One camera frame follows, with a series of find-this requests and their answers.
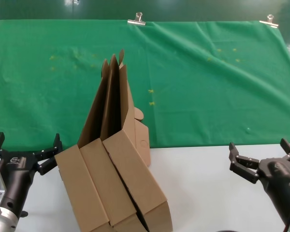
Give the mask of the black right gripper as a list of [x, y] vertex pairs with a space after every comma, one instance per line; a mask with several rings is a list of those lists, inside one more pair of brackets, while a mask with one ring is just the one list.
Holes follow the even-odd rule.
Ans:
[[290, 224], [290, 143], [282, 138], [283, 158], [253, 159], [239, 155], [234, 143], [229, 144], [230, 170], [245, 180], [256, 184], [258, 179], [270, 197], [285, 225]]

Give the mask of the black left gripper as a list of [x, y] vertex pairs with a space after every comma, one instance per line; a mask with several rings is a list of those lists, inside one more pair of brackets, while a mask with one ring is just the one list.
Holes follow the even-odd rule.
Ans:
[[2, 151], [5, 135], [0, 132], [0, 157], [3, 159], [2, 177], [6, 187], [1, 207], [14, 214], [27, 214], [23, 210], [34, 175], [45, 175], [57, 166], [55, 155], [62, 152], [62, 141], [56, 134], [53, 147], [33, 151]]

